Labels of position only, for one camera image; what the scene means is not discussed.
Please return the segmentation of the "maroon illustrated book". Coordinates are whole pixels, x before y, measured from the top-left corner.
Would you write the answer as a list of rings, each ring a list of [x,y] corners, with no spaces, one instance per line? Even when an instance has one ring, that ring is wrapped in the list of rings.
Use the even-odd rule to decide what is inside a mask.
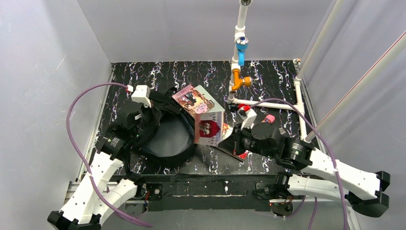
[[[218,146],[221,142],[222,128],[225,120],[219,120],[217,115],[203,113],[195,119],[194,143],[205,146]]]

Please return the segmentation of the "red patterned book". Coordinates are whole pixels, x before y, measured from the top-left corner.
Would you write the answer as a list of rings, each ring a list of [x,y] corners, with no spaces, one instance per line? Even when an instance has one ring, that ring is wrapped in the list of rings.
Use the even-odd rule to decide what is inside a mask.
[[[218,145],[218,146],[214,146],[215,149],[221,151],[222,153],[227,154],[230,157],[233,157],[234,159],[242,162],[243,160],[245,160],[249,154],[249,151],[244,151],[241,154],[237,154],[235,153],[233,147],[231,147],[230,145]]]

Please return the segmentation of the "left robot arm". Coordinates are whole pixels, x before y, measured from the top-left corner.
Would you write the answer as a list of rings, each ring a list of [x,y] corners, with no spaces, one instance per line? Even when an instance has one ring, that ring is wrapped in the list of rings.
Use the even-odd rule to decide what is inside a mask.
[[[123,165],[123,157],[101,151],[92,163],[84,161],[87,173],[70,199],[59,211],[52,211],[47,222],[56,230],[100,230],[106,220],[116,214],[137,226],[152,225],[121,211],[119,207],[135,197],[140,185],[136,178],[126,176],[103,194],[113,174]]]

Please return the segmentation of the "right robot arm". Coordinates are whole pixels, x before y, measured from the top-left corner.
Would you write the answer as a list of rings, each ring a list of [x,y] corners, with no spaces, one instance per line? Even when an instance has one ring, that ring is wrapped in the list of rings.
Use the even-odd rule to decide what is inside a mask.
[[[310,143],[282,135],[270,123],[236,126],[219,147],[236,156],[246,151],[257,153],[286,169],[277,173],[273,184],[256,187],[254,195],[259,199],[313,196],[342,202],[372,218],[381,217],[389,208],[385,194],[389,173],[365,172],[333,160]]]

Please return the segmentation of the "black student backpack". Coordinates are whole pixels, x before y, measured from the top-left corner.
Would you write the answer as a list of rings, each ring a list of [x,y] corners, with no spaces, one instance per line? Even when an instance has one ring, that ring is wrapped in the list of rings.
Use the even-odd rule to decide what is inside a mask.
[[[137,128],[132,153],[162,167],[177,167],[185,163],[196,149],[194,119],[172,96],[171,87],[164,93],[150,89],[149,124]]]

